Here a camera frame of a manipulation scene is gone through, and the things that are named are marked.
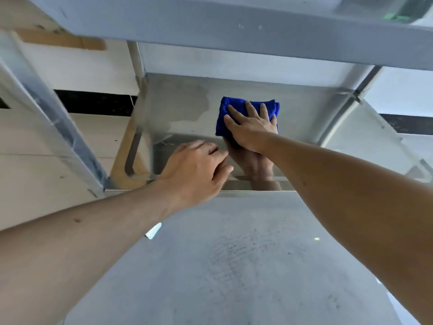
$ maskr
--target cleaning rag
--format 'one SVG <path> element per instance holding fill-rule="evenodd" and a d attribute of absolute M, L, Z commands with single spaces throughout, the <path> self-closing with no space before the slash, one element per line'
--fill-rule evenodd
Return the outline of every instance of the cleaning rag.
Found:
<path fill-rule="evenodd" d="M 280 103 L 275 102 L 275 99 L 270 101 L 251 101 L 251 104 L 253 107 L 257 110 L 257 113 L 260 114 L 260 104 L 264 103 L 266 105 L 266 108 L 268 109 L 269 118 L 272 118 L 272 115 L 275 114 L 275 116 L 278 116 L 278 113 L 280 111 Z M 230 130 L 226 127 L 226 124 L 224 123 L 224 115 L 227 115 L 230 113 L 227 110 L 227 106 L 232 105 L 234 109 L 236 109 L 238 112 L 243 114 L 244 116 L 248 116 L 248 113 L 246 111 L 245 107 L 245 100 L 239 99 L 239 98 L 230 98 L 230 97 L 223 97 L 221 99 L 221 105 L 219 106 L 219 115 L 218 120 L 216 121 L 216 136 L 222 136 L 227 138 L 231 143 L 235 143 L 235 140 L 233 138 L 232 133 Z"/>

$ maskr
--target microfiber cloth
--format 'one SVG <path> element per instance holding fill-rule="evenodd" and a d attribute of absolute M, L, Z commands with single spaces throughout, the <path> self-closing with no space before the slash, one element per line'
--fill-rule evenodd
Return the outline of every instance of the microfiber cloth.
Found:
<path fill-rule="evenodd" d="M 269 118 L 272 118 L 272 115 L 278 116 L 280 111 L 280 103 L 275 102 L 275 99 L 270 101 L 251 101 L 251 104 L 257 110 L 257 113 L 260 114 L 260 104 L 264 103 L 266 108 L 268 109 Z M 234 143 L 235 140 L 233 138 L 232 133 L 229 129 L 227 129 L 226 124 L 224 123 L 224 115 L 229 114 L 227 110 L 227 106 L 232 105 L 234 109 L 243 114 L 244 116 L 248 116 L 245 107 L 245 100 L 239 98 L 230 98 L 223 97 L 221 99 L 221 105 L 219 106 L 219 115 L 218 120 L 216 121 L 216 136 L 222 136 L 227 138 L 231 143 Z"/>

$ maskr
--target black tile border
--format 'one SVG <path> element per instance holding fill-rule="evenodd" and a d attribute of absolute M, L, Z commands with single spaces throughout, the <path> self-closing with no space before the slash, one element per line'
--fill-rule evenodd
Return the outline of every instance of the black tile border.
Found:
<path fill-rule="evenodd" d="M 55 90 L 69 113 L 131 116 L 137 96 Z M 0 98 L 0 109 L 9 108 Z M 433 117 L 380 114 L 397 133 L 433 136 Z"/>

